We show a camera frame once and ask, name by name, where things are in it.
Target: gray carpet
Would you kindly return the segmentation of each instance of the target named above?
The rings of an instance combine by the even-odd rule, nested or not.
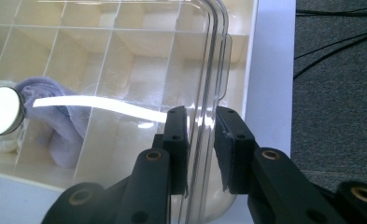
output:
[[[364,7],[367,0],[297,0],[299,9]],[[367,18],[296,18],[295,55],[365,32]],[[295,73],[343,45],[296,60]],[[294,81],[291,158],[327,189],[351,179],[367,183],[367,42],[335,54]]]

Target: black cable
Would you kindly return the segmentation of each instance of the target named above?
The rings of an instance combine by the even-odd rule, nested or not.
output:
[[[367,7],[350,11],[336,11],[336,12],[297,9],[296,16],[297,17],[310,17],[310,16],[367,17],[367,12],[361,12],[365,10],[367,10]]]
[[[336,45],[336,44],[340,44],[340,43],[345,42],[345,41],[347,41],[347,40],[355,39],[355,38],[358,38],[358,37],[361,37],[361,36],[364,36],[364,35],[367,35],[367,33],[360,34],[360,35],[354,35],[354,36],[351,36],[351,37],[349,37],[349,38],[346,38],[346,39],[342,39],[342,40],[336,41],[336,42],[334,42],[334,43],[331,43],[331,44],[328,44],[328,45],[326,45],[326,46],[323,46],[323,47],[321,47],[321,48],[319,48],[319,49],[314,49],[314,50],[311,50],[311,51],[309,51],[309,52],[306,52],[305,54],[299,55],[299,56],[295,57],[295,58],[294,58],[294,60],[299,59],[299,58],[302,58],[302,57],[304,57],[304,56],[306,56],[306,55],[308,55],[308,54],[315,53],[315,52],[320,51],[320,50],[322,50],[322,49],[328,48],[328,47],[330,47],[330,46],[333,46],[333,45]]]
[[[349,49],[349,48],[351,48],[351,47],[354,47],[354,46],[356,46],[356,45],[358,45],[358,44],[360,44],[360,43],[362,43],[362,42],[364,42],[364,41],[366,41],[366,40],[367,40],[367,36],[365,36],[364,38],[361,38],[361,39],[359,39],[359,40],[357,40],[357,41],[355,41],[355,42],[352,42],[352,43],[350,43],[350,44],[347,44],[347,45],[345,45],[345,46],[342,46],[341,48],[336,49],[336,50],[334,50],[334,51],[332,51],[332,52],[330,52],[330,53],[328,53],[328,54],[326,54],[326,55],[324,55],[324,56],[320,57],[319,59],[317,59],[317,60],[316,60],[316,61],[314,61],[313,63],[310,63],[309,65],[307,65],[307,66],[306,66],[304,69],[302,69],[300,72],[296,73],[296,75],[294,75],[294,76],[293,76],[293,80],[294,80],[294,79],[296,79],[297,77],[299,77],[300,75],[302,75],[304,72],[308,71],[310,68],[312,68],[312,67],[313,67],[313,66],[315,66],[316,64],[318,64],[318,63],[322,62],[323,60],[325,60],[325,59],[327,59],[327,58],[329,58],[329,57],[331,57],[332,55],[334,55],[334,54],[336,54],[336,53],[338,53],[338,52],[340,52],[340,51],[343,51],[343,50],[345,50],[345,49]]]

